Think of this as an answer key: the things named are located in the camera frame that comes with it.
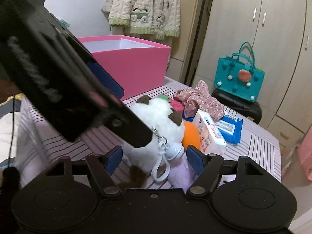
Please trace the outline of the purple Kuromi plush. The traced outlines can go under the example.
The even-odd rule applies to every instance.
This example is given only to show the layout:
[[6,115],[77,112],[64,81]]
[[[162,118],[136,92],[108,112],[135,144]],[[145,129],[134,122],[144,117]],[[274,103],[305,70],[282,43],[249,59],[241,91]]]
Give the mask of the purple Kuromi plush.
[[183,189],[184,193],[186,193],[198,177],[194,169],[190,166],[186,153],[184,153],[182,158],[172,160],[170,166],[169,182],[173,188]]

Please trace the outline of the white tissue pack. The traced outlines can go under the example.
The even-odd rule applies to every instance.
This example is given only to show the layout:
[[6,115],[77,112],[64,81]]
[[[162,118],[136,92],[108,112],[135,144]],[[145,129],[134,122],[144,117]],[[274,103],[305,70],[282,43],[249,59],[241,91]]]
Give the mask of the white tissue pack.
[[199,132],[200,151],[205,155],[217,154],[223,156],[226,151],[226,141],[216,127],[210,114],[197,110],[192,123]]

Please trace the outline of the orange plush ball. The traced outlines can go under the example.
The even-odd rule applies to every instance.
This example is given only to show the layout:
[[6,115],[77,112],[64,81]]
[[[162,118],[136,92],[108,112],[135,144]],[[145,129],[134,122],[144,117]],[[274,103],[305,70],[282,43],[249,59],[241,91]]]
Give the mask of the orange plush ball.
[[195,146],[199,150],[200,138],[199,138],[199,132],[197,130],[197,127],[189,121],[184,121],[183,124],[185,126],[184,137],[182,140],[184,151],[187,151],[187,147],[190,145]]

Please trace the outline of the blue wet wipes pack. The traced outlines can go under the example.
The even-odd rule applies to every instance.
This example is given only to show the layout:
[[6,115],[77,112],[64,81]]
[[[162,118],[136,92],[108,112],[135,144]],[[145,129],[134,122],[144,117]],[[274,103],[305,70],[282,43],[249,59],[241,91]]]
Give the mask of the blue wet wipes pack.
[[224,137],[225,141],[231,144],[238,144],[241,141],[243,120],[233,116],[228,112],[215,123],[216,127]]

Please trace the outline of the white fluffy cat plush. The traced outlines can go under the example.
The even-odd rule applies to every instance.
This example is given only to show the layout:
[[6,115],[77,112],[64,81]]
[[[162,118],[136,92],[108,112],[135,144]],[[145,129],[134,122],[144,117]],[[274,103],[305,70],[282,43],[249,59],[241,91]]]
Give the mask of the white fluffy cat plush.
[[152,141],[147,146],[134,148],[123,144],[123,158],[129,166],[136,166],[145,174],[151,174],[156,182],[164,181],[170,173],[170,162],[184,155],[182,140],[185,126],[180,112],[170,103],[144,95],[130,110],[153,132]]

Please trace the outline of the red strawberry plush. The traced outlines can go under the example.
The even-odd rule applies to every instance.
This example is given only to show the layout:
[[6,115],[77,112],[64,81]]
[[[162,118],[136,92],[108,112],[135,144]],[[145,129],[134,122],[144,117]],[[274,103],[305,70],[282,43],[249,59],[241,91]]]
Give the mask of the red strawberry plush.
[[169,98],[168,96],[165,96],[164,94],[158,95],[158,98],[161,98],[168,103],[170,103],[171,107],[174,108],[177,112],[183,113],[184,106],[181,102],[174,100],[173,98]]

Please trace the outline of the pink floral fabric bow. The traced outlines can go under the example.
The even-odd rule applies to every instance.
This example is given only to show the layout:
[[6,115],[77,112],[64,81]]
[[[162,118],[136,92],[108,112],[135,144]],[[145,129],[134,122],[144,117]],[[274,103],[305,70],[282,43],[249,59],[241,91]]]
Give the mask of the pink floral fabric bow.
[[208,85],[203,80],[199,81],[195,88],[178,90],[174,94],[174,100],[182,103],[186,118],[195,117],[197,110],[207,112],[215,121],[225,114],[224,105],[211,96]]

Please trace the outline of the pink storage box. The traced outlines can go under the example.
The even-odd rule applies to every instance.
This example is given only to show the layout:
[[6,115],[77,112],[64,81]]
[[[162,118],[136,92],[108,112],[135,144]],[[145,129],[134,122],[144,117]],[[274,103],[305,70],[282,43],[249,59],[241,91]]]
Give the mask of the pink storage box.
[[121,100],[163,85],[169,46],[125,35],[80,37],[79,41],[124,89]]

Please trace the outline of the canvas tote bag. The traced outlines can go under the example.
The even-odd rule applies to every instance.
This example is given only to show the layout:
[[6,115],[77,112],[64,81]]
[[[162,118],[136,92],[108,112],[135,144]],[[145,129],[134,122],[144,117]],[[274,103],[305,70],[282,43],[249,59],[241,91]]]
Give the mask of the canvas tote bag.
[[113,1],[114,0],[106,0],[101,8],[102,13],[108,17],[111,9],[112,9],[112,5],[113,5]]

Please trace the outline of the black suitcase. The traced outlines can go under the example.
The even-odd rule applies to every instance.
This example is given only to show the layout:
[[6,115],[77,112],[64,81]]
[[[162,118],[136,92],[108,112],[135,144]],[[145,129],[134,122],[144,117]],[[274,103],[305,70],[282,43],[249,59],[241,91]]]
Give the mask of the black suitcase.
[[254,123],[260,123],[262,119],[262,109],[257,102],[249,102],[220,89],[215,89],[212,96],[225,106],[251,119]]

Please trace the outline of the cream fleece pajama jacket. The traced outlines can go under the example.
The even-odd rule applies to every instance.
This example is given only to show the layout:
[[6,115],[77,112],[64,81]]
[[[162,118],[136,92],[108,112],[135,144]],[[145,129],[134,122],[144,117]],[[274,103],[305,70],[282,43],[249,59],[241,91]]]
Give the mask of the cream fleece pajama jacket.
[[108,22],[156,40],[180,35],[180,0],[113,0]]

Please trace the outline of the teal felt handbag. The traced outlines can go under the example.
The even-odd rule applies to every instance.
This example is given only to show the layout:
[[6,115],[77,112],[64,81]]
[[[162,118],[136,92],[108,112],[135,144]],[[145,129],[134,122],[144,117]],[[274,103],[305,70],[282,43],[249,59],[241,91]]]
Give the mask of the teal felt handbag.
[[253,48],[243,42],[238,52],[218,59],[214,86],[249,102],[256,102],[265,72],[255,66]]

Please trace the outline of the pink paper bag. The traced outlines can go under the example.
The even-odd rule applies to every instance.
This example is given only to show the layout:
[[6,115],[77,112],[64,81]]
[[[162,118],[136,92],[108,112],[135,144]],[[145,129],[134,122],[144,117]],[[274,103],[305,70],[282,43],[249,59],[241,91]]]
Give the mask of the pink paper bag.
[[309,130],[305,134],[299,149],[298,156],[302,170],[308,180],[311,181],[312,176],[312,128],[309,127]]

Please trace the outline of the beige wardrobe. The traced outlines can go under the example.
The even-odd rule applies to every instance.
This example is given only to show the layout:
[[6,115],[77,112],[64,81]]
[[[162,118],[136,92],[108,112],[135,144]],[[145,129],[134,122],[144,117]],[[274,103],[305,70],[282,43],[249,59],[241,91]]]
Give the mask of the beige wardrobe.
[[200,53],[186,76],[186,83],[214,84],[219,58],[241,51],[249,42],[255,66],[265,77],[258,96],[260,125],[274,135],[281,148],[295,144],[303,133],[278,116],[290,87],[302,47],[307,0],[212,0]]

